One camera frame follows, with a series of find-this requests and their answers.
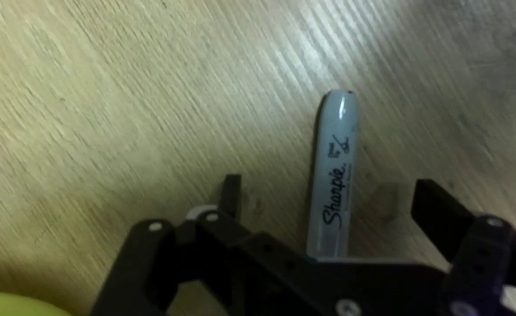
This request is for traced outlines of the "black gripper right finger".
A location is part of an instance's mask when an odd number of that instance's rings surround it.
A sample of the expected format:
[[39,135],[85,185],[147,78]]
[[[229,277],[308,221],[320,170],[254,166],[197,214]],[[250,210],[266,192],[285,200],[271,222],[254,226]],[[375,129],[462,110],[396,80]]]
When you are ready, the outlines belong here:
[[433,178],[417,180],[412,215],[450,263],[440,310],[447,316],[510,316],[501,298],[513,226],[498,215],[471,212]]

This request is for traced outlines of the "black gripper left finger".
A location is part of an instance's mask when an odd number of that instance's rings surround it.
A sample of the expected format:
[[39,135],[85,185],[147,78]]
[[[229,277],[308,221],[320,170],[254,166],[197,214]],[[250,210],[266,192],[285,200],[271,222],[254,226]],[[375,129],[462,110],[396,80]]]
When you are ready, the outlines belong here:
[[248,316],[245,263],[236,247],[243,175],[224,178],[217,205],[196,207],[175,226],[143,219],[129,231],[90,316],[168,316],[183,282],[201,280],[231,316]]

